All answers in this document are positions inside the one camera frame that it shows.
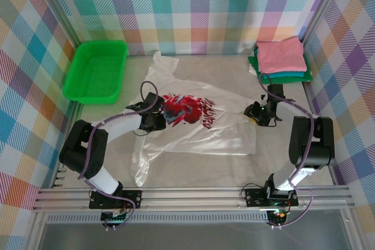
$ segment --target pink towel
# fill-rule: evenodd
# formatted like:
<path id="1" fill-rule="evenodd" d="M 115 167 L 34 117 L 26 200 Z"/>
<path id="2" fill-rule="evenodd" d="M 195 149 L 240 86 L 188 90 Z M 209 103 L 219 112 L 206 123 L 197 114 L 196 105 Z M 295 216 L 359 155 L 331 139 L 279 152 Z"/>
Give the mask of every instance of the pink towel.
<path id="1" fill-rule="evenodd" d="M 257 42 L 259 71 L 278 73 L 280 71 L 307 71 L 304 47 L 298 37 L 280 42 Z"/>

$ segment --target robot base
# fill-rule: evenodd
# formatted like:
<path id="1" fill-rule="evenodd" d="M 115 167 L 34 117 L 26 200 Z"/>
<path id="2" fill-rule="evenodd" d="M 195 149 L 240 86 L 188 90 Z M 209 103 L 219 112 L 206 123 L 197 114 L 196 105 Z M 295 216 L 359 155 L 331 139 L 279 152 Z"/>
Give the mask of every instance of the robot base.
<path id="1" fill-rule="evenodd" d="M 122 184 L 119 182 L 119 185 L 116 191 L 113 193 L 113 196 L 128 198 L 135 203 L 135 208 L 140 208 L 142 201 L 142 191 L 141 190 L 123 190 Z M 133 208 L 132 204 L 120 200 L 113 199 L 107 196 L 104 196 L 97 191 L 92 191 L 90 194 L 90 204 L 88 205 L 89 209 L 129 209 Z"/>

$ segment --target white t-shirt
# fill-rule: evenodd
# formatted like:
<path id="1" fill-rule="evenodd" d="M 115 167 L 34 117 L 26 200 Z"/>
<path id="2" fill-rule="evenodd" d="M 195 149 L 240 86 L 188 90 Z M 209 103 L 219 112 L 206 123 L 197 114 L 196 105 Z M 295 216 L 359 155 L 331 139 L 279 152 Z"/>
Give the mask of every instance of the white t-shirt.
<path id="1" fill-rule="evenodd" d="M 255 125 L 243 115 L 253 101 L 210 84 L 175 78 L 173 73 L 178 63 L 178 59 L 156 52 L 145 78 L 164 97 L 162 112 L 167 126 L 136 138 L 132 170 L 139 187 L 146 180 L 149 161 L 163 151 L 210 155 L 255 153 Z M 149 92 L 155 90 L 145 84 L 144 96 Z M 139 95 L 131 104 L 140 100 Z"/>

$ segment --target green plastic tray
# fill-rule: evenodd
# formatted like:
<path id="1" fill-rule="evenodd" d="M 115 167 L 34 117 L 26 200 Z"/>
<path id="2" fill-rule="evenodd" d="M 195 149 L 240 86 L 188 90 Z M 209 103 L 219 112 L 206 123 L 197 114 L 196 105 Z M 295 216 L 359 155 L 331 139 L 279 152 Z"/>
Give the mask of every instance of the green plastic tray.
<path id="1" fill-rule="evenodd" d="M 113 104 L 120 94 L 128 46 L 122 41 L 81 44 L 74 55 L 63 94 L 82 104 Z"/>

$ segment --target plaid wallpaper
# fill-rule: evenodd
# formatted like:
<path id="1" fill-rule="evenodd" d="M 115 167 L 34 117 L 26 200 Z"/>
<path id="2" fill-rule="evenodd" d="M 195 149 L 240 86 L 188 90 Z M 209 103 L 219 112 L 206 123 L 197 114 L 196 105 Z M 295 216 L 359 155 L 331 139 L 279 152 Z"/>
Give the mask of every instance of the plaid wallpaper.
<path id="1" fill-rule="evenodd" d="M 130 55 L 173 55 L 241 53 L 256 40 L 302 35 L 320 0 L 60 1 L 82 41 L 119 39 Z"/>
<path id="2" fill-rule="evenodd" d="M 74 49 L 45 0 L 0 0 L 0 249 L 20 249 L 47 187 L 71 106 Z"/>
<path id="3" fill-rule="evenodd" d="M 306 47 L 316 111 L 333 118 L 335 172 L 375 245 L 375 0 L 334 0 Z"/>

